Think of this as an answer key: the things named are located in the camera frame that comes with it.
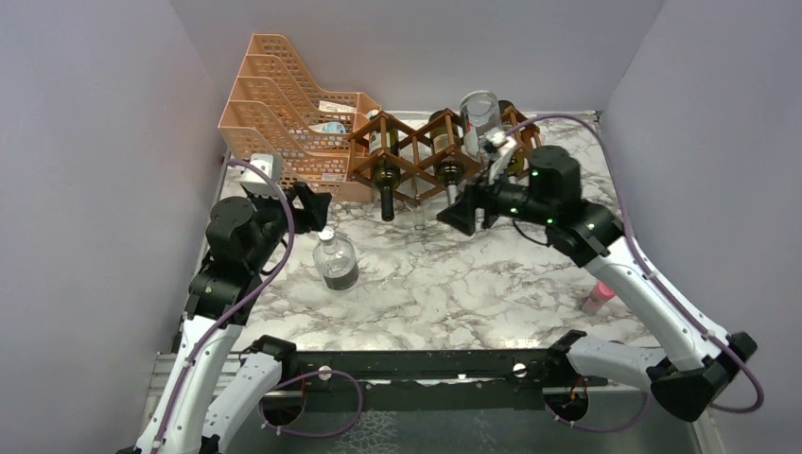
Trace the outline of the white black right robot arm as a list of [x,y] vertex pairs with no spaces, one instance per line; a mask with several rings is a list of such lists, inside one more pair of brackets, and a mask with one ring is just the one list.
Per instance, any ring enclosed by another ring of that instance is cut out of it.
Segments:
[[539,147],[529,164],[527,184],[488,175],[467,185],[437,219],[467,236],[477,230],[477,210],[483,228],[500,217],[544,226],[548,244],[610,287],[659,343],[630,347],[572,330],[550,347],[548,377],[560,385],[580,375],[610,379],[648,393],[680,420],[696,421],[756,352],[756,342],[728,333],[676,288],[656,283],[617,216],[583,198],[580,165],[564,148]]

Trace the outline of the clear bottle silver cap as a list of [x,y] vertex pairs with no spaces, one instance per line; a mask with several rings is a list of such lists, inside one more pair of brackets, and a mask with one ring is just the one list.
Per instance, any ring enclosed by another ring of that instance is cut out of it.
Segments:
[[357,254],[352,242],[331,226],[318,232],[313,261],[326,287],[331,290],[345,291],[352,288],[359,278]]

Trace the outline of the green wine bottle white label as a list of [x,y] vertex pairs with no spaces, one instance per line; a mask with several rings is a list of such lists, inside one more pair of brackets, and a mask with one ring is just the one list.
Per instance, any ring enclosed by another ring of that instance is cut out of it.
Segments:
[[[384,136],[388,141],[390,154],[398,156],[398,130],[390,126]],[[386,159],[381,159],[373,166],[371,179],[380,196],[382,220],[393,221],[395,217],[393,192],[400,184],[400,168]]]

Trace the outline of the clear round jug dark liquid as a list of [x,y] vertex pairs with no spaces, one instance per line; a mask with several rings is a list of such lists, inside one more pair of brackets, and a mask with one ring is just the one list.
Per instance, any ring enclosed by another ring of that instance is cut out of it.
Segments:
[[464,152],[475,161],[485,164],[486,153],[481,147],[482,137],[493,129],[502,129],[497,96],[487,90],[467,94],[461,101]]

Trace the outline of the clear glass bottle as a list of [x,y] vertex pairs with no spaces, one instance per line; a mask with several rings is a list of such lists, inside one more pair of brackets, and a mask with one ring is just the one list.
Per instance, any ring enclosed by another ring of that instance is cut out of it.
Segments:
[[[420,153],[418,148],[418,141],[413,138],[410,145],[411,161],[415,166],[420,162]],[[407,208],[411,211],[412,225],[415,231],[423,231],[427,227],[427,208],[428,201],[423,201],[421,198],[421,190],[418,186],[418,173],[412,171],[410,173],[410,197],[412,201],[406,201]]]

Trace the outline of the dark green wine bottle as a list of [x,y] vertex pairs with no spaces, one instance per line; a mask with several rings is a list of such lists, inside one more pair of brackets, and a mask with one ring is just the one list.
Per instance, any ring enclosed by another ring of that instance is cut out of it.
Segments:
[[444,158],[434,166],[435,177],[445,187],[448,205],[453,205],[459,197],[459,184],[464,177],[464,164],[451,154],[443,153],[450,146],[446,124],[434,127],[429,133],[432,154],[442,154]]

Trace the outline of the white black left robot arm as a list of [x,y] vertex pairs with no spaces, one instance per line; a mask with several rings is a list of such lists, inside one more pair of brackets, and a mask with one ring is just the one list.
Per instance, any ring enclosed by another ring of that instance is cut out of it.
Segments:
[[264,336],[223,390],[223,367],[253,309],[276,273],[263,275],[279,245],[321,231],[332,201],[295,183],[282,198],[252,192],[211,209],[209,250],[192,279],[183,331],[162,397],[130,453],[223,453],[270,387],[296,379],[294,343]]

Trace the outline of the green wine bottle silver neck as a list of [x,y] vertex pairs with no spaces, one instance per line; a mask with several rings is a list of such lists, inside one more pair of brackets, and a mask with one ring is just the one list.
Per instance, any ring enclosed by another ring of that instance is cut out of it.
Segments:
[[[502,113],[502,129],[504,131],[510,130],[514,125],[515,114],[510,113],[507,114],[508,111],[512,111],[514,109],[514,104],[507,100],[501,99],[499,102],[499,109]],[[518,175],[520,172],[523,171],[524,167],[524,150],[522,148],[517,148],[507,166],[507,176],[508,181],[510,183],[518,183]]]

